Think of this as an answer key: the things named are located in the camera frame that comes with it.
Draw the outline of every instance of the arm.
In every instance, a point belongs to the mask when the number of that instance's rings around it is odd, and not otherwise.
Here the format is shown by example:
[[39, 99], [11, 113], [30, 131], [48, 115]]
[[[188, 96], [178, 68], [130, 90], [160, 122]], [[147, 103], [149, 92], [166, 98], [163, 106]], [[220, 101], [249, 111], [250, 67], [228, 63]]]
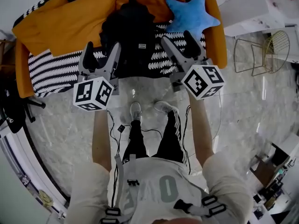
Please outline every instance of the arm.
[[195, 100], [191, 94], [189, 99], [196, 158], [203, 167], [203, 176], [210, 194], [226, 204], [227, 209], [234, 214], [238, 222], [244, 224], [251, 214], [253, 199], [246, 184], [225, 156], [222, 153], [214, 154], [204, 101]]
[[94, 116], [93, 163], [75, 169], [66, 224], [98, 224], [108, 206], [107, 186], [111, 170], [110, 139], [106, 110]]

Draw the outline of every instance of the white t-shirt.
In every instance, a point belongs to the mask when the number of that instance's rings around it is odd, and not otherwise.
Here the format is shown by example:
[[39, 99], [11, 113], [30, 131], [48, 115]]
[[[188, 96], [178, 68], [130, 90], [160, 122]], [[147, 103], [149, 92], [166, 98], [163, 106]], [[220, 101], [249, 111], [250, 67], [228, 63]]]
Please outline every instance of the white t-shirt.
[[[196, 187], [185, 178], [182, 164], [160, 158], [136, 160], [136, 176], [140, 182], [137, 207], [131, 224], [151, 224], [155, 220], [171, 220], [191, 216], [182, 210], [175, 210], [174, 203], [183, 199], [186, 203], [201, 206], [201, 196]], [[210, 194], [226, 204], [239, 223], [245, 224], [253, 208], [253, 199], [248, 189], [224, 154], [209, 157], [203, 167]], [[107, 186], [109, 173], [101, 165], [87, 163], [75, 169], [71, 202], [67, 212], [67, 224], [97, 224], [105, 217], [108, 205]], [[132, 203], [123, 188], [120, 201], [123, 214], [132, 210]]]

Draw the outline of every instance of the marble floor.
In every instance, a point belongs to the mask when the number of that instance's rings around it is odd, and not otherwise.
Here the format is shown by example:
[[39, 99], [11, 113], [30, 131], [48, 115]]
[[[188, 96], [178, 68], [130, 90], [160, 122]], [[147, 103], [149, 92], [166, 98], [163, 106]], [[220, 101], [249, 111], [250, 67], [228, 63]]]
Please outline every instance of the marble floor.
[[[259, 33], [242, 38], [263, 41]], [[214, 150], [224, 151], [236, 171], [248, 180], [251, 176], [249, 167], [255, 162], [254, 156], [268, 153], [271, 142], [280, 143], [294, 127], [298, 127], [299, 103], [294, 71], [290, 64], [286, 64], [275, 74], [252, 77], [251, 71], [235, 73], [235, 38], [226, 37], [226, 42], [228, 65], [222, 70], [226, 85], [217, 96], [206, 98], [205, 105], [214, 138]], [[261, 50], [257, 48], [254, 52], [256, 64], [261, 64]], [[236, 61], [238, 70], [252, 66], [250, 45], [240, 43], [236, 49]], [[140, 102], [142, 106], [142, 129], [157, 129], [163, 133], [167, 118], [153, 108], [158, 100], [168, 101], [179, 108], [183, 130], [189, 105], [185, 90], [173, 93], [167, 78], [132, 77], [120, 80], [120, 95], [112, 97], [108, 105], [115, 121], [116, 138], [119, 139], [117, 128], [120, 124], [130, 123], [129, 106], [133, 101]], [[46, 167], [66, 194], [70, 195], [74, 165], [92, 161], [94, 113], [72, 105], [72, 90], [43, 98], [43, 102], [47, 104], [44, 110], [32, 107], [36, 122], [28, 122], [28, 128]], [[128, 135], [129, 128], [126, 127], [121, 135], [121, 155], [128, 145]], [[143, 136], [148, 154], [154, 155], [161, 140], [159, 134], [150, 131], [144, 132]], [[192, 180], [206, 187], [201, 175], [202, 168], [194, 155], [191, 114], [188, 116], [185, 147], [190, 156]], [[116, 142], [111, 140], [112, 157], [116, 149]]]

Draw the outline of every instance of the gold wire chair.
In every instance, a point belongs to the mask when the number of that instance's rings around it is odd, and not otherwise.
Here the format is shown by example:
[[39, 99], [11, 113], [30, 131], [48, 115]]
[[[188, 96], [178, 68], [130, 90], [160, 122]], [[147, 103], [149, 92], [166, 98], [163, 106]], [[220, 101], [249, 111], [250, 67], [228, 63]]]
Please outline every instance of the gold wire chair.
[[[252, 55], [253, 55], [253, 67], [249, 68], [249, 69], [245, 69], [245, 70], [241, 70], [241, 71], [237, 71], [237, 66], [236, 66], [236, 47], [239, 41], [244, 41], [244, 42], [248, 42], [251, 43], [251, 50], [252, 50]], [[256, 66], [255, 64], [255, 55], [254, 55], [254, 50], [253, 47], [258, 47], [262, 49], [262, 54], [263, 54], [263, 62], [262, 65], [260, 66]], [[278, 59], [278, 54], [284, 50], [284, 54], [286, 53], [286, 57], [285, 59]], [[237, 39], [236, 43], [235, 43], [235, 48], [234, 48], [234, 65], [235, 65], [235, 72], [236, 73], [240, 73], [243, 71], [247, 71], [247, 70], [252, 70], [251, 75], [257, 76], [257, 75], [261, 75], [264, 73], [275, 73], [277, 71], [279, 71], [283, 65], [285, 64], [288, 56], [289, 56], [289, 52], [290, 52], [290, 39], [287, 35], [286, 32], [284, 31], [278, 31], [276, 33], [274, 33], [272, 36], [270, 36], [269, 38], [267, 38], [263, 44], [259, 44], [257, 42], [252, 42], [252, 41], [248, 41], [248, 40], [244, 40], [244, 39]], [[264, 67], [265, 71], [261, 72], [261, 73], [257, 73], [254, 74], [254, 70], [260, 67]]]

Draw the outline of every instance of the white sneaker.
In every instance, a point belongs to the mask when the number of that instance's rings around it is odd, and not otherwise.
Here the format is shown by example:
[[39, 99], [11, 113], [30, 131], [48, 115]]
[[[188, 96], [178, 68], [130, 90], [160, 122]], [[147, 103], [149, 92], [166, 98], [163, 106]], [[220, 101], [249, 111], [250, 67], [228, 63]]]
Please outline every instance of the white sneaker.
[[170, 105], [166, 101], [158, 101], [154, 104], [154, 108], [160, 112], [168, 114], [170, 111], [176, 111], [178, 113], [178, 108]]
[[133, 120], [139, 120], [142, 123], [141, 106], [138, 102], [133, 102], [130, 107], [130, 114]]

